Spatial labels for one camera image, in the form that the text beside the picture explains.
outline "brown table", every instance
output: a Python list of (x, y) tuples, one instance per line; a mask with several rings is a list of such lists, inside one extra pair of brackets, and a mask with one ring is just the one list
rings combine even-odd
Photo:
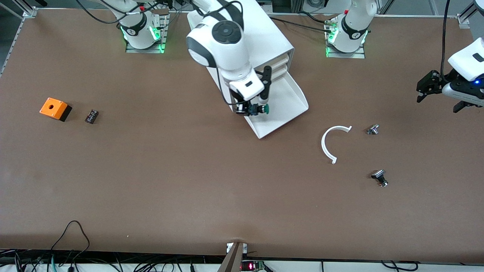
[[(416, 103), (442, 20), (375, 18), (364, 60), (327, 59), (321, 32), (277, 25), (309, 110), (259, 140), (187, 53), (185, 15), (159, 55), (126, 54), (82, 10), (26, 20), (0, 78), (0, 248), (50, 248), (76, 219), (91, 250), (210, 255), (240, 240), (260, 257), (484, 262), (482, 110)], [(447, 56), (472, 40), (454, 19), (447, 37)], [(72, 105), (67, 122), (39, 114), (47, 97)], [(332, 165), (320, 140), (334, 125), (353, 129), (328, 135)], [(84, 243), (73, 227), (58, 248)]]

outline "grey floor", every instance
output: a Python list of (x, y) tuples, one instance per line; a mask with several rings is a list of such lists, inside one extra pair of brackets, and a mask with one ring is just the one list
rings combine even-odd
[[(34, 0), (27, 0), (31, 5), (37, 5)], [(86, 8), (104, 8), (103, 5), (88, 1), (79, 0)], [(1, 3), (11, 8), (17, 14), (22, 14), (21, 10), (13, 4), (10, 0), (0, 0)], [(46, 0), (47, 7), (51, 8), (79, 8), (76, 0)], [(395, 0), (387, 14), (392, 15), (432, 15), (431, 2), (435, 3), (438, 15), (444, 14), (446, 0)], [(471, 0), (453, 0), (449, 6), (449, 14), (455, 15), (461, 12)], [(345, 5), (349, 5), (350, 0), (330, 0), (328, 8), (334, 9), (332, 13), (342, 12)], [(324, 13), (325, 9), (312, 8), (307, 6), (303, 7), (308, 12)], [(0, 7), (0, 64), (3, 64), (7, 57), (8, 51), (14, 39), (15, 33), (20, 24), (20, 19), (10, 14), (6, 10)], [(470, 29), (474, 39), (484, 36), (484, 17), (479, 13), (476, 13), (470, 18)]]

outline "white curved handle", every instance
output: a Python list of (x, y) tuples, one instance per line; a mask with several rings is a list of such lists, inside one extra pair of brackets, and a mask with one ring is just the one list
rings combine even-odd
[(330, 158), (332, 160), (332, 164), (335, 164), (336, 163), (336, 157), (331, 155), (331, 153), (328, 151), (328, 149), (326, 148), (326, 135), (328, 134), (328, 132), (330, 132), (331, 130), (342, 130), (342, 131), (345, 131), (345, 132), (349, 132), (351, 130), (352, 126), (349, 126), (349, 127), (345, 127), (345, 126), (334, 126), (332, 128), (329, 128), (323, 135), (323, 138), (321, 139), (321, 147), (323, 148), (323, 151), (324, 153), (326, 154), (326, 156), (328, 156), (328, 158)]

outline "white box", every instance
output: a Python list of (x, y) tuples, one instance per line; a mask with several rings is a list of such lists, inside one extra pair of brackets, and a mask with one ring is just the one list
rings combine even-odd
[[(272, 67), (269, 114), (245, 117), (260, 139), (307, 111), (309, 106), (303, 91), (288, 72), (294, 47), (255, 0), (239, 1), (243, 5), (244, 36), (250, 62), (260, 71), (266, 65)], [(202, 17), (196, 11), (188, 14), (191, 29), (201, 20)], [(216, 69), (207, 69), (218, 85)], [(226, 101), (230, 101), (228, 86), (225, 84), (222, 84), (222, 93)]]

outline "orange box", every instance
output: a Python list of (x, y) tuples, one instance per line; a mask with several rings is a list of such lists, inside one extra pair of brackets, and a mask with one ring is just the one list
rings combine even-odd
[(50, 118), (64, 122), (71, 110), (72, 107), (65, 102), (49, 97), (39, 112)]

